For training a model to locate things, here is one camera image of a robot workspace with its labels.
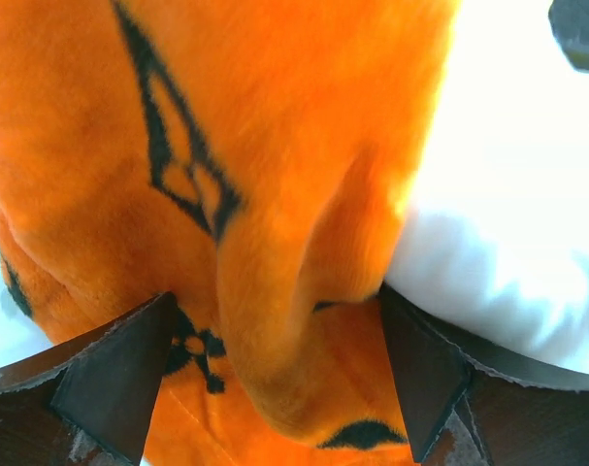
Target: orange object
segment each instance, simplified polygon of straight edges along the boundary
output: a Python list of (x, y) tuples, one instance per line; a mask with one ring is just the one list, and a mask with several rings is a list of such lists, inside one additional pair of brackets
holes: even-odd
[(56, 343), (175, 292), (154, 466), (412, 464), (370, 297), (456, 3), (0, 1), (8, 285)]

